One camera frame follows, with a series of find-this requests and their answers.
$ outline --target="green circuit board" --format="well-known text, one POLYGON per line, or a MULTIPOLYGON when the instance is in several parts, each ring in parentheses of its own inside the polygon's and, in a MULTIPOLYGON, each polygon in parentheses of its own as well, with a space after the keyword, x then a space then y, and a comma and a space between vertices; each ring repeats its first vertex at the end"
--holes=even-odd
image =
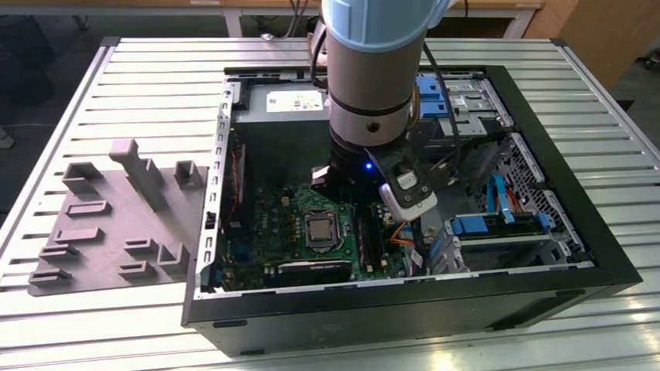
POLYGON ((353 267, 351 281, 399 277, 403 272, 401 250, 398 245, 390 247, 387 242, 393 228, 382 229, 383 247, 393 253, 382 256, 382 266, 366 268, 359 262, 361 254, 353 234, 349 204, 330 202, 311 191, 307 185, 258 189, 254 195, 250 257, 245 264, 234 265, 237 289, 262 288, 259 277, 263 264, 290 260, 346 260, 353 267), (307 215, 334 218, 337 244, 325 252, 314 251, 306 246, 305 216, 307 215))

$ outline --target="slotted aluminum surface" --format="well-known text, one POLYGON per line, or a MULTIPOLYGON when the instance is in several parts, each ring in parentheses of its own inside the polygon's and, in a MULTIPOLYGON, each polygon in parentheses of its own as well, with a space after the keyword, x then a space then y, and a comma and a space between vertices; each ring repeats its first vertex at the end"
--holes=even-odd
POLYGON ((575 61, 546 40, 429 40, 445 64, 503 65, 566 156, 643 283, 506 332, 227 359, 179 327, 183 284, 27 296, 70 162, 106 159, 135 138, 158 167, 209 165, 227 66, 306 66, 302 40, 122 39, 102 47, 0 231, 0 368, 643 370, 660 367, 660 172, 657 152, 575 61))

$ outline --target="screw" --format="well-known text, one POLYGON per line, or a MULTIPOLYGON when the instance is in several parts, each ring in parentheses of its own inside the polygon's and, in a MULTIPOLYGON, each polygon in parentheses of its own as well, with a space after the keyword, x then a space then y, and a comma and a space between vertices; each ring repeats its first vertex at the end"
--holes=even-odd
POLYGON ((370 132, 370 133, 375 133, 379 129, 379 124, 377 122, 371 122, 369 124, 366 124, 366 130, 370 132))

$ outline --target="open computer tower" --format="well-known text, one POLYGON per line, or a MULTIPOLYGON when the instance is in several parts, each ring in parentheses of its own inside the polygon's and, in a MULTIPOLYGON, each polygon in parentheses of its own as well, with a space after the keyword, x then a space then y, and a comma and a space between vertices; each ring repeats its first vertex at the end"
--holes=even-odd
MULTIPOLYGON (((421 270, 386 206, 355 215, 309 189, 330 133, 303 69, 226 71, 182 325, 227 355, 525 327, 641 281, 506 70, 442 72, 461 178, 421 217, 421 270)), ((407 140, 429 164, 450 158, 442 118, 407 140)))

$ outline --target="motherboard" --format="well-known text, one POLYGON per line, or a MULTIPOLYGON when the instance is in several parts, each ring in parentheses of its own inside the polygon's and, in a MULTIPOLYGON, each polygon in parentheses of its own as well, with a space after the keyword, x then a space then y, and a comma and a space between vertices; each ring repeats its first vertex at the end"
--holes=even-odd
POLYGON ((402 248, 389 242, 395 223, 386 206, 373 203, 367 209, 379 231, 375 243, 361 241, 351 204, 330 202, 307 185, 258 188, 251 238, 229 242, 227 289, 402 277, 402 248))

